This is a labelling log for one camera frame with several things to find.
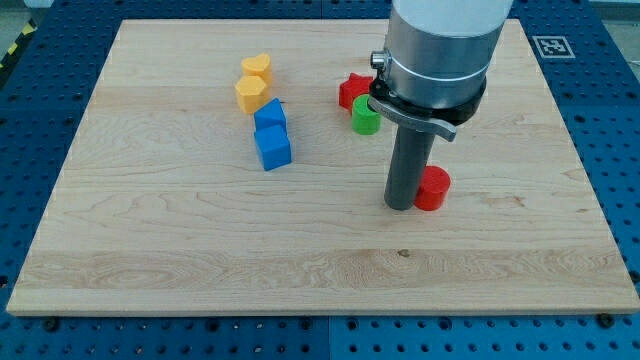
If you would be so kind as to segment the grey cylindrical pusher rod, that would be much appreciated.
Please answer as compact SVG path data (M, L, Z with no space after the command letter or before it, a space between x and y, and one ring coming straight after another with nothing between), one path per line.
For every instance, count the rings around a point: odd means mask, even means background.
M390 208L404 211L413 206L434 138L431 133L398 128L384 193Z

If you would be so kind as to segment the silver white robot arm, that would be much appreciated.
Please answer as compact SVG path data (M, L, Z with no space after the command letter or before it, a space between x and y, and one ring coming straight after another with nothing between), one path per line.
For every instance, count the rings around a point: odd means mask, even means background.
M394 0L368 106L397 132L384 193L412 207L435 138L455 139L476 113L513 0Z

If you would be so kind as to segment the black clamp with silver lever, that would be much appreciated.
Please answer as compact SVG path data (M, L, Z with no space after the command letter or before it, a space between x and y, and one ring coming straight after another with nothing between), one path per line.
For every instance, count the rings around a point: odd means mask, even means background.
M369 86L368 106L399 127L437 135L452 142L456 137L457 127L475 115L486 87L487 80L484 79L480 89L468 101L437 109L414 105L393 95L389 86L380 77L376 77Z

